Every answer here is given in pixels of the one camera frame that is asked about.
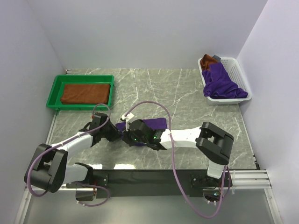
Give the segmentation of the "purple towel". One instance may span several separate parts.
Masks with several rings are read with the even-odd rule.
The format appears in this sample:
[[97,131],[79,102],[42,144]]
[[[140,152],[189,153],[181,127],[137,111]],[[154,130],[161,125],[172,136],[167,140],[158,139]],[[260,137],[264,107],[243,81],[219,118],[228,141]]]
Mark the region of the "purple towel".
[[[164,131],[167,129],[167,123],[165,118],[157,118],[157,119],[142,119],[144,123],[146,123],[152,129],[163,129]],[[125,129],[125,122],[118,123],[115,125],[117,129],[119,129],[122,133]],[[142,144],[136,144],[135,146],[141,147],[145,146]]]
[[205,80],[205,97],[213,99],[246,98],[248,93],[233,82],[222,63],[214,63],[208,70],[202,71]]

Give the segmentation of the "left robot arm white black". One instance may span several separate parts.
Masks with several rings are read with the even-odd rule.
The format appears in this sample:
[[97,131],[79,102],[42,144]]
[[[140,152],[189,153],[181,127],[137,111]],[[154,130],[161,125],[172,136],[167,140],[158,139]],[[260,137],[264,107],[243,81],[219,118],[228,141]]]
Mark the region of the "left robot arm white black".
[[80,162],[68,165],[68,159],[93,147],[102,139],[119,140],[122,133],[110,121],[108,115],[97,112],[74,136],[53,145],[40,144],[31,159],[24,176],[27,186],[35,186],[55,193],[67,183],[78,182],[88,188],[94,182],[93,168]]

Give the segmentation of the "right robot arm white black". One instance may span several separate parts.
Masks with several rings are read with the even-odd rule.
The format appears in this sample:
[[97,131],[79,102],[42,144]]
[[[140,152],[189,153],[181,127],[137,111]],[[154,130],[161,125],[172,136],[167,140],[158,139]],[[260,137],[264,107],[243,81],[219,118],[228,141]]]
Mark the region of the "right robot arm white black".
[[209,159],[207,184],[217,186],[222,181],[224,167],[229,164],[234,137],[210,122],[192,129],[171,131],[153,129],[137,119],[125,123],[123,141],[129,146],[142,144],[156,151],[172,147],[197,148]]

